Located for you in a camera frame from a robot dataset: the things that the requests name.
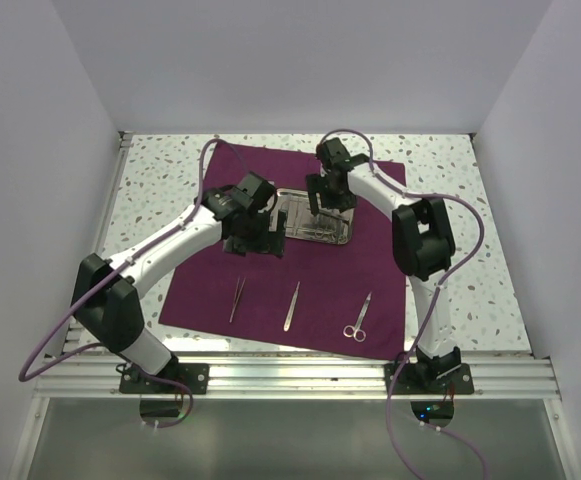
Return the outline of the steel surgical scissors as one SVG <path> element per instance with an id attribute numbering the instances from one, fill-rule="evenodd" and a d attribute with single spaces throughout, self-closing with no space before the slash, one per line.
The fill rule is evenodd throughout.
<path id="1" fill-rule="evenodd" d="M 353 324 L 348 324 L 343 328 L 343 335 L 346 338 L 352 338 L 356 342 L 362 343 L 366 340 L 366 332 L 363 330 L 363 322 L 366 316 L 366 313 L 369 309 L 369 305 L 372 299 L 372 293 L 369 292 L 364 299 L 364 302 L 361 306 L 361 309 L 357 315 L 357 319 Z"/>

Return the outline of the steel surgical forceps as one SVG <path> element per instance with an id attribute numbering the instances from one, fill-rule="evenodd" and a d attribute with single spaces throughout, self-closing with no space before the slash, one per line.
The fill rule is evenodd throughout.
<path id="1" fill-rule="evenodd" d="M 232 323 L 236 314 L 236 311 L 238 309 L 240 300 L 241 300 L 241 296 L 245 287 L 245 283 L 246 283 L 246 278 L 245 277 L 239 277 L 237 279 L 237 284 L 236 284 L 236 288 L 235 288 L 235 292 L 234 292 L 234 297 L 233 297 L 233 302 L 232 302 L 232 308 L 231 308 L 231 312 L 230 312 L 230 316 L 229 316 L 229 322 Z"/>

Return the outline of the steel scalpel handle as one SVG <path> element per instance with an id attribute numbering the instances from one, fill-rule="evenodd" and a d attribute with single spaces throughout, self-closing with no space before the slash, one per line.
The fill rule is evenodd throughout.
<path id="1" fill-rule="evenodd" d="M 294 316 L 294 312 L 295 312 L 295 308 L 296 308 L 296 303 L 298 300 L 298 296 L 299 296 L 299 290 L 300 290 L 300 286 L 301 286 L 301 282 L 298 281 L 295 289 L 293 291 L 292 297 L 291 297 L 291 301 L 286 313 L 286 317 L 285 317 L 285 321 L 284 321 L 284 325 L 283 325 L 283 331 L 284 332 L 288 332 L 291 328 L 291 324 L 292 324 L 292 320 L 293 320 L 293 316 Z"/>

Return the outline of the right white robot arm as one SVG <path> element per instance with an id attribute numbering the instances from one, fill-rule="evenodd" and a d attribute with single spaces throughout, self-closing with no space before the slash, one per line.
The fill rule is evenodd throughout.
<path id="1" fill-rule="evenodd" d="M 391 221 L 393 258 L 410 278 L 421 334 L 415 379 L 424 391 L 440 391 L 461 364 L 451 338 L 449 295 L 441 285 L 456 251 L 444 201 L 407 193 L 367 156 L 351 155 L 338 138 L 321 142 L 316 158 L 321 172 L 306 177 L 312 214 L 345 212 L 362 198 Z"/>

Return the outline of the purple surgical cloth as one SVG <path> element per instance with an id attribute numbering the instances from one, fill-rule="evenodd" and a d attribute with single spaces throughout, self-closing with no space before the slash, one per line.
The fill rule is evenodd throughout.
<path id="1" fill-rule="evenodd" d="M 246 283 L 229 322 L 239 277 Z M 301 282 L 288 332 L 286 313 Z M 342 331 L 353 324 L 372 293 L 362 343 Z M 363 358 L 392 360 L 404 348 L 406 278 L 392 253 L 390 220 L 369 202 L 354 210 L 352 239 L 329 245 L 289 239 L 285 254 L 238 256 L 222 244 L 209 247 L 176 268 L 160 324 Z"/>

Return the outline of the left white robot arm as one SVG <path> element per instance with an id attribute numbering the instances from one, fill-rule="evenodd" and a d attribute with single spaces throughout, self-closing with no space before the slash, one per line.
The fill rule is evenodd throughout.
<path id="1" fill-rule="evenodd" d="M 155 392 L 178 379 L 173 353 L 145 326 L 141 300 L 164 276 L 218 243 L 226 252 L 282 257 L 285 216 L 274 218 L 273 183 L 254 172 L 229 188 L 199 194 L 174 220 L 138 244 L 80 264 L 70 314 L 107 350 L 143 370 Z"/>

